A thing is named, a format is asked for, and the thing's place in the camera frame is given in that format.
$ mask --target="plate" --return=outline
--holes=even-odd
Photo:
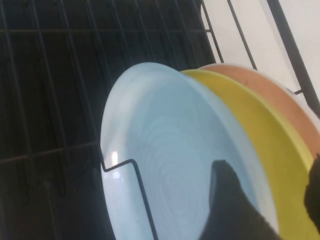
[[[296,96],[289,94],[283,86],[254,69],[237,65],[210,64],[201,69],[228,76],[258,93],[284,114],[307,144],[314,158],[320,153],[319,120],[314,118],[314,113],[306,110],[306,107],[297,101]]]
[[[195,240],[209,215],[211,165],[228,161],[252,205],[278,228],[266,174],[245,131],[209,89],[157,63],[131,67],[107,99],[100,146],[106,168],[134,159],[160,240]],[[150,240],[130,164],[102,173],[117,240]]]
[[[319,239],[304,207],[313,157],[293,126],[258,94],[219,73],[186,70],[231,109],[251,139],[267,174],[284,239]]]

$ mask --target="black wire grid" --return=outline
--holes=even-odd
[[[231,0],[227,0],[252,63]],[[268,0],[301,91],[320,105],[277,0]],[[209,28],[205,29],[200,10]],[[202,0],[0,0],[0,239],[114,239],[100,125],[119,75],[224,62]],[[156,229],[133,164],[154,239]]]

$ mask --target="dishwasher rack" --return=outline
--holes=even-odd
[[[296,94],[320,116],[281,6],[267,2]],[[203,0],[0,0],[0,15],[0,239],[115,239],[100,173],[108,93],[140,62],[177,70],[223,63]]]

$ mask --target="metal wire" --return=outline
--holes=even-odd
[[[155,0],[155,5],[156,5],[156,8],[157,8],[157,10],[159,12],[159,16],[160,16],[160,20],[161,20],[161,23],[162,23],[162,27],[163,27],[163,30],[164,30],[165,35],[167,37],[167,40],[169,42],[169,46],[170,46],[171,51],[172,51],[172,55],[173,55],[173,59],[174,59],[175,65],[179,69],[180,68],[180,64],[179,64],[179,61],[178,61],[178,58],[177,58],[177,53],[175,51],[174,45],[173,45],[171,37],[169,35],[169,31],[168,31],[168,28],[167,28],[163,13],[162,13],[160,5],[159,5],[159,0]]]
[[[203,12],[204,12],[204,15],[205,15],[205,19],[206,19],[206,21],[207,21],[207,23],[209,25],[208,32],[211,33],[211,36],[212,36],[213,42],[214,42],[214,46],[215,46],[215,49],[216,49],[216,51],[218,53],[220,62],[223,63],[224,62],[224,58],[222,57],[222,54],[221,54],[221,51],[220,51],[220,47],[218,45],[218,41],[217,41],[216,35],[215,35],[214,30],[212,28],[211,20],[210,20],[206,5],[204,3],[204,0],[201,0],[201,5],[203,7]]]
[[[195,51],[195,48],[194,48],[194,45],[192,44],[190,35],[188,33],[188,30],[187,30],[187,26],[186,26],[186,23],[185,23],[185,20],[184,20],[184,16],[183,16],[183,14],[181,12],[181,9],[179,7],[179,4],[178,4],[178,0],[174,0],[174,3],[175,3],[175,6],[176,6],[176,8],[178,10],[178,13],[179,13],[179,16],[180,16],[180,21],[181,21],[181,24],[182,24],[182,28],[184,30],[184,34],[186,36],[186,39],[187,39],[187,41],[188,41],[188,43],[190,45],[191,52],[192,52],[195,64],[197,65],[197,67],[200,67],[199,61],[198,61],[198,57],[197,57],[197,54],[196,54],[196,51]]]
[[[95,33],[95,45],[96,45],[96,49],[98,51],[98,54],[100,56],[100,58],[102,59],[102,63],[105,67],[105,72],[103,75],[103,79],[105,81],[105,84],[107,86],[108,89],[110,89],[112,87],[112,82],[111,82],[111,74],[110,74],[110,67],[109,67],[109,64],[108,64],[108,61],[107,61],[107,57],[106,57],[106,50],[105,50],[105,47],[102,43],[102,40],[101,40],[101,36],[100,36],[100,31],[98,30],[98,27],[97,27],[97,23],[96,23],[96,20],[95,20],[95,17],[94,17],[94,14],[93,14],[93,10],[92,10],[92,6],[91,6],[91,1],[90,0],[87,0],[86,1],[86,5],[87,5],[87,12],[88,12],[88,17],[90,19],[90,24],[92,25],[92,28],[94,30],[94,33]]]
[[[250,51],[250,49],[249,49],[249,46],[248,46],[247,40],[246,40],[246,38],[245,38],[244,32],[242,31],[242,28],[241,28],[241,26],[240,26],[240,23],[239,23],[237,14],[236,14],[235,9],[234,9],[234,6],[232,5],[231,0],[227,0],[227,2],[228,2],[228,4],[229,4],[229,7],[230,7],[230,10],[231,10],[231,13],[232,13],[234,22],[235,22],[235,24],[236,24],[236,27],[238,28],[240,37],[241,37],[241,39],[242,39],[244,48],[245,48],[246,53],[247,53],[247,55],[248,55],[248,57],[249,57],[249,60],[250,60],[250,62],[251,62],[251,65],[252,65],[252,67],[253,67],[255,70],[257,70],[256,63],[255,63],[255,61],[254,61],[254,58],[252,57],[252,54],[251,54],[251,51]]]
[[[45,41],[44,41],[43,33],[41,32],[41,27],[40,27],[40,23],[39,23],[38,12],[37,12],[37,7],[36,7],[35,0],[31,0],[31,9],[33,11],[34,22],[35,22],[36,29],[37,29],[37,32],[38,32],[38,37],[39,37],[39,42],[40,42],[40,49],[41,49],[41,52],[42,52],[44,66],[45,66],[45,70],[46,70],[47,78],[48,78],[48,83],[49,83],[49,89],[47,89],[47,92],[51,91],[54,110],[55,110],[55,113],[57,114],[57,124],[56,125],[58,125],[57,128],[59,129],[59,132],[61,134],[62,145],[63,145],[63,149],[64,149],[64,152],[65,152],[66,160],[67,160],[69,166],[71,166],[70,155],[69,155],[69,152],[68,152],[68,149],[67,149],[67,138],[66,138],[63,122],[62,122],[61,112],[60,112],[60,109],[59,109],[56,88],[55,88],[55,85],[54,85],[54,80],[53,80],[53,77],[52,77],[52,74],[51,74],[51,69],[50,69],[50,66],[49,66],[49,60],[48,60],[48,55],[47,55],[47,51],[46,51]]]
[[[21,160],[25,160],[28,158],[36,158],[36,157],[44,157],[50,154],[56,154],[56,153],[63,153],[64,151],[70,151],[70,150],[75,150],[75,149],[82,149],[82,148],[88,148],[88,147],[95,147],[97,146],[97,142],[88,142],[88,143],[83,143],[75,146],[68,146],[66,149],[63,147],[47,150],[47,151],[41,151],[37,153],[32,153],[30,155],[20,155],[20,156],[14,156],[10,158],[5,158],[5,159],[0,159],[0,166],[3,164],[7,163],[12,163],[12,162],[18,162]]]
[[[120,29],[97,29],[99,33],[120,33]],[[38,34],[37,29],[9,29],[9,33],[11,34]],[[61,28],[61,29],[41,29],[40,30],[44,34],[67,34],[68,30]],[[144,33],[144,30],[142,29],[123,29],[124,33]],[[163,30],[160,29],[146,29],[147,33],[162,33]],[[209,29],[201,30],[201,29],[188,29],[188,33],[210,33]],[[95,33],[96,29],[70,29],[70,32],[73,34],[90,34]],[[168,33],[184,33],[185,31],[183,29],[167,29]],[[5,34],[6,30],[0,28],[0,34]]]
[[[16,97],[17,97],[17,101],[18,101],[18,108],[19,108],[19,112],[20,112],[20,117],[21,117],[21,121],[22,121],[22,127],[23,127],[23,133],[24,133],[24,140],[25,140],[25,144],[26,144],[26,152],[27,152],[27,163],[28,163],[28,170],[30,172],[30,179],[31,179],[31,184],[33,186],[36,185],[36,172],[35,172],[35,164],[34,164],[34,160],[32,158],[32,149],[31,149],[31,142],[30,142],[30,136],[29,136],[29,132],[28,132],[28,124],[27,124],[27,118],[26,118],[26,112],[24,110],[24,104],[23,104],[23,99],[22,99],[22,94],[21,94],[21,88],[20,88],[20,84],[19,84],[19,77],[18,77],[18,72],[17,72],[17,66],[16,66],[16,62],[15,62],[15,58],[14,58],[14,52],[13,52],[13,48],[12,48],[12,44],[11,44],[11,37],[10,37],[10,32],[9,32],[9,27],[8,27],[8,23],[7,23],[7,18],[6,18],[6,13],[5,13],[5,7],[4,7],[4,3],[3,0],[0,0],[0,11],[1,11],[1,15],[2,15],[2,21],[3,21],[3,25],[4,25],[4,29],[5,29],[5,38],[6,38],[6,44],[8,47],[8,52],[9,52],[9,58],[10,58],[10,63],[11,63],[11,70],[12,70],[12,75],[13,75],[13,84],[14,84],[14,88],[16,91]],[[24,167],[24,163],[20,162],[19,163],[20,168],[23,169],[24,174],[26,174],[26,170]],[[24,201],[24,203],[28,203],[30,200],[29,197],[29,187],[27,185],[24,185],[25,191],[26,191],[26,199]]]
[[[141,26],[142,26],[142,31],[144,33],[144,37],[148,43],[148,47],[149,47],[149,50],[151,52],[151,55],[152,55],[152,58],[154,61],[156,61],[156,56],[155,56],[155,53],[154,53],[154,50],[153,50],[153,47],[151,45],[151,41],[150,41],[150,38],[149,38],[149,35],[148,35],[148,32],[146,30],[146,26],[145,26],[145,23],[144,23],[144,20],[143,20],[143,17],[142,17],[142,14],[141,14],[141,11],[140,11],[140,8],[139,8],[139,5],[137,3],[137,0],[133,0],[134,1],[134,5],[135,5],[135,8],[138,12],[138,15],[139,15],[139,20],[140,20],[140,23],[141,23]]]
[[[134,172],[135,172],[136,178],[138,180],[139,188],[140,188],[140,191],[141,191],[141,195],[142,195],[142,199],[143,199],[146,215],[148,217],[148,221],[149,221],[150,228],[151,228],[151,231],[152,231],[153,239],[154,240],[158,240],[159,238],[158,238],[158,235],[157,235],[156,226],[155,226],[155,223],[154,223],[154,219],[152,217],[152,213],[151,213],[151,210],[150,210],[150,205],[149,205],[149,202],[148,202],[146,190],[145,190],[145,187],[144,187],[144,183],[142,181],[142,177],[141,177],[139,166],[138,166],[137,162],[134,159],[128,159],[128,160],[120,162],[119,164],[114,165],[114,166],[112,166],[112,167],[110,167],[108,169],[104,169],[104,172],[105,173],[110,172],[112,170],[118,169],[118,168],[120,168],[120,167],[122,167],[124,165],[127,165],[127,164],[132,164],[133,165]]]
[[[125,35],[124,28],[123,28],[121,20],[119,18],[117,6],[116,6],[114,0],[111,0],[111,4],[112,4],[113,10],[114,10],[114,16],[115,16],[115,19],[116,19],[116,23],[117,23],[117,25],[118,25],[118,27],[120,29],[120,33],[121,33],[122,40],[123,40],[123,43],[124,43],[125,51],[128,54],[130,65],[132,65],[133,59],[132,59],[132,56],[130,54],[129,44],[128,44],[128,41],[127,41],[127,38],[126,38],[126,35]]]

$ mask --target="white plate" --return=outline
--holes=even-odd
[[[135,159],[160,240],[196,240],[209,215],[211,164],[225,159],[253,206],[278,230],[266,174],[243,128],[195,80],[157,63],[124,72],[107,99],[101,126],[106,168]],[[134,168],[102,170],[117,240],[151,240]]]

